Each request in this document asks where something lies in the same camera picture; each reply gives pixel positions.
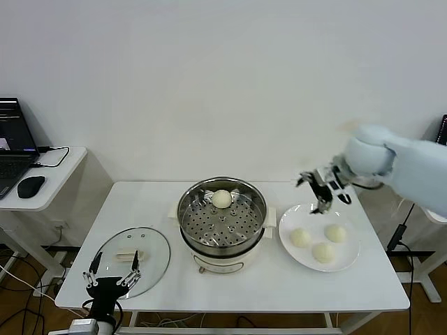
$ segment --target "glass lid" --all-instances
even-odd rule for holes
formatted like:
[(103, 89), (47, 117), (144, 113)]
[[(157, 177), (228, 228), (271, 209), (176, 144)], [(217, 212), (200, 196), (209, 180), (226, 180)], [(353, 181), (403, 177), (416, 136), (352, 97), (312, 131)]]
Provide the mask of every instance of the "glass lid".
[(152, 228), (130, 228), (109, 239), (98, 250), (102, 252), (96, 277), (127, 276), (133, 257), (138, 251), (141, 277), (131, 290), (120, 299), (136, 297), (159, 282), (168, 268), (170, 247), (168, 240)]

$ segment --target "pot handle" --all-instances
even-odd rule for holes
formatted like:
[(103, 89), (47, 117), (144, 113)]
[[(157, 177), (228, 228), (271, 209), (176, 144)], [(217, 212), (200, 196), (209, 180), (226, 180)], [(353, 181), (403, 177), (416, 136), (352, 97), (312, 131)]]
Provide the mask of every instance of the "pot handle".
[(273, 238), (273, 230), (277, 227), (277, 209), (274, 207), (267, 208), (267, 214), (263, 224), (264, 235), (263, 238)]

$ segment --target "white plate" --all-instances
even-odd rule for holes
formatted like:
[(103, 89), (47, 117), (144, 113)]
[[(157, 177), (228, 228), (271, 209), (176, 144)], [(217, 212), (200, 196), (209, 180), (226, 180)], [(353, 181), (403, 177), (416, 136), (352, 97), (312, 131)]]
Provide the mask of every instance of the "white plate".
[[(356, 261), (360, 253), (360, 241), (349, 219), (337, 211), (327, 214), (310, 214), (315, 204), (299, 204), (286, 211), (279, 222), (279, 238), (284, 248), (298, 262), (311, 269), (334, 272), (347, 269)], [(324, 235), (325, 226), (342, 225), (346, 228), (347, 238), (343, 243), (330, 241)], [(303, 228), (312, 236), (312, 243), (307, 248), (298, 248), (292, 244), (291, 233), (296, 228)], [(317, 243), (329, 243), (334, 248), (335, 259), (330, 263), (320, 263), (312, 255), (312, 246)]]

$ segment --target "steamed bun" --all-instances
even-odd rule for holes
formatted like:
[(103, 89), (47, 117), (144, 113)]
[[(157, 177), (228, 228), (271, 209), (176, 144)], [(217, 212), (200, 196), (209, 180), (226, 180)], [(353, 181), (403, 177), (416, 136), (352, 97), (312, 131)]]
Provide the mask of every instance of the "steamed bun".
[(328, 243), (318, 243), (312, 248), (312, 255), (320, 263), (330, 263), (334, 260), (333, 247)]
[(336, 243), (342, 243), (346, 241), (347, 236), (346, 228), (342, 225), (328, 225), (324, 230), (324, 235)]
[(307, 248), (311, 240), (310, 234), (302, 228), (297, 228), (291, 233), (292, 244), (298, 248)]
[(231, 193), (225, 190), (218, 190), (213, 193), (211, 203), (217, 208), (227, 208), (231, 205)]

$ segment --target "computer mouse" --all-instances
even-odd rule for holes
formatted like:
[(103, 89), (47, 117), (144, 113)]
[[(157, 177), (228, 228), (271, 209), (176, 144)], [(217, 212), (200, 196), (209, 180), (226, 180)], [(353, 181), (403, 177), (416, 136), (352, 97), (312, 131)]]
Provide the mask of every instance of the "computer mouse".
[(27, 199), (35, 196), (41, 189), (44, 181), (44, 176), (29, 177), (23, 179), (17, 185), (17, 194), (19, 195), (19, 198)]

